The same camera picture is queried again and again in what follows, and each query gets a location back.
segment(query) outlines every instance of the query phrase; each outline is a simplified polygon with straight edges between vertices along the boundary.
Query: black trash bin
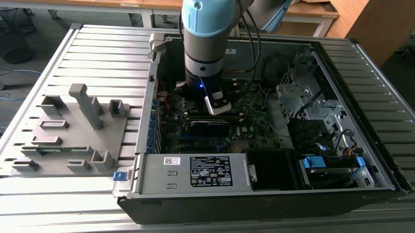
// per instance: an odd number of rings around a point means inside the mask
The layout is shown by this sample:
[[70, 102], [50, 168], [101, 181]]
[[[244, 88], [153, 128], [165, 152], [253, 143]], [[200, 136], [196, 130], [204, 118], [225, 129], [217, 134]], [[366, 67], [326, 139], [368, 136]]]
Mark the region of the black trash bin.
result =
[[0, 8], [0, 57], [6, 63], [19, 64], [31, 59], [33, 51], [22, 34], [34, 30], [26, 10]]

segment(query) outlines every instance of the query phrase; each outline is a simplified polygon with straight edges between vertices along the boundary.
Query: green circuit board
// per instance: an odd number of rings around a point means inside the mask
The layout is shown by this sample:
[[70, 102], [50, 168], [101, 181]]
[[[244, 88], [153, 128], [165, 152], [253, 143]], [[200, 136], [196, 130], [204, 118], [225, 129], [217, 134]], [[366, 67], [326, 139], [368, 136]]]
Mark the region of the green circuit board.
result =
[[[170, 88], [158, 92], [161, 103], [161, 153], [240, 153], [246, 148], [276, 147], [264, 95], [260, 90], [249, 92], [224, 115], [210, 116], [202, 102], [183, 100]], [[193, 121], [229, 123], [229, 131], [221, 136], [187, 135]]]

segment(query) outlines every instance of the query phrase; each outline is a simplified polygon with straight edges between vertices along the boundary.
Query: aluminum profile table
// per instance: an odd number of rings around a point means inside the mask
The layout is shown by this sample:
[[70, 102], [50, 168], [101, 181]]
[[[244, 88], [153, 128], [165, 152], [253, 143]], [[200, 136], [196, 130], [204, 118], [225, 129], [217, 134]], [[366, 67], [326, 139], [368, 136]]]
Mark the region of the aluminum profile table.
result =
[[[165, 29], [82, 25], [69, 30], [0, 141], [0, 161], [6, 148], [29, 137], [42, 111], [41, 95], [66, 95], [71, 83], [85, 83], [99, 103], [114, 97], [131, 106], [118, 165], [134, 157], [139, 109], [147, 77], [147, 40]], [[345, 39], [272, 36], [318, 41], [342, 75], [365, 115], [393, 155], [406, 180], [415, 183], [415, 115], [358, 44]], [[110, 177], [15, 178], [0, 169], [0, 232], [193, 232], [274, 229], [313, 232], [381, 232], [415, 228], [415, 195], [390, 203], [368, 205], [341, 216], [238, 221], [205, 224], [137, 225], [115, 204]]]

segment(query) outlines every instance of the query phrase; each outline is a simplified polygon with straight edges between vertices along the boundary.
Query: warning label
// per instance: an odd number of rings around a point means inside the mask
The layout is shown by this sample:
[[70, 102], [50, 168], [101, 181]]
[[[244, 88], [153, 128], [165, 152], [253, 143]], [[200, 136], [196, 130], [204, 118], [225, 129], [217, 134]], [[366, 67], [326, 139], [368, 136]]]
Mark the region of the warning label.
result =
[[190, 157], [189, 184], [193, 187], [232, 186], [229, 157]]

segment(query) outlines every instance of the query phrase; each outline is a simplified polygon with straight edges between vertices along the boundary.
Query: blue plastic clip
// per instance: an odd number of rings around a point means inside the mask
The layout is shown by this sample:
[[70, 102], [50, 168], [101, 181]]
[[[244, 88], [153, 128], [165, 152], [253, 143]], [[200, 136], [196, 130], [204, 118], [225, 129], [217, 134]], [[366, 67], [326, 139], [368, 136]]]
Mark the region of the blue plastic clip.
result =
[[360, 167], [365, 166], [365, 162], [364, 162], [362, 157], [357, 157], [357, 163], [358, 163]]
[[127, 173], [123, 171], [115, 171], [111, 179], [113, 181], [127, 181], [127, 177], [126, 177]]
[[304, 168], [325, 168], [325, 162], [321, 156], [306, 156], [302, 159]]

